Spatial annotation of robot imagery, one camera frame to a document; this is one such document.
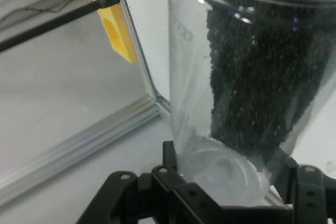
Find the yellow plastic part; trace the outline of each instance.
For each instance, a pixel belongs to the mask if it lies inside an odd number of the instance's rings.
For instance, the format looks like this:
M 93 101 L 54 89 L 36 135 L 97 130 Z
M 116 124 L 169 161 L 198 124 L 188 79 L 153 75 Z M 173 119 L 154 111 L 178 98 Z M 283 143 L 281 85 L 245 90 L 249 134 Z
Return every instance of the yellow plastic part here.
M 128 62 L 136 62 L 136 54 L 119 5 L 98 10 L 113 49 Z

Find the clear plastic tube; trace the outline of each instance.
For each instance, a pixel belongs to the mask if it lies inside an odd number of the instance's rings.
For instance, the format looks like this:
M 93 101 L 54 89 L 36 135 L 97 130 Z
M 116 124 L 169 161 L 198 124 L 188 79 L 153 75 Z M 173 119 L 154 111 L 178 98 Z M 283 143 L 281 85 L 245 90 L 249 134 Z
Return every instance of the clear plastic tube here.
M 259 205 L 336 84 L 336 0 L 169 0 L 178 169 Z

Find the black plastic bracket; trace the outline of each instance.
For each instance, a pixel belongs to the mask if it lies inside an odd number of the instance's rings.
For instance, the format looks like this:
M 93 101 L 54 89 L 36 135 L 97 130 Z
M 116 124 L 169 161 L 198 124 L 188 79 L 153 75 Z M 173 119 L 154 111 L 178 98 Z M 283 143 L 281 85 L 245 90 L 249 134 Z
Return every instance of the black plastic bracket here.
M 276 184 L 292 209 L 221 207 L 176 172 L 173 143 L 163 146 L 163 166 L 139 177 L 130 172 L 111 174 L 78 223 L 135 224 L 152 217 L 159 224 L 326 224 L 336 214 L 336 182 L 316 167 L 289 165 L 283 170 Z M 287 189 L 281 187 L 281 179 Z

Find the black seeds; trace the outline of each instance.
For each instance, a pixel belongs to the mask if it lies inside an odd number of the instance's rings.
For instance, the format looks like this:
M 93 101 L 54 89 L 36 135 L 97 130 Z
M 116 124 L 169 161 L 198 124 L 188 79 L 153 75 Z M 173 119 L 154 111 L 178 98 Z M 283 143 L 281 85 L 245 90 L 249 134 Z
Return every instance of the black seeds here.
M 211 135 L 247 157 L 261 154 L 267 163 L 314 99 L 335 57 L 335 10 L 227 1 L 235 3 L 240 17 L 239 6 L 253 7 L 258 15 L 248 24 L 208 0 Z

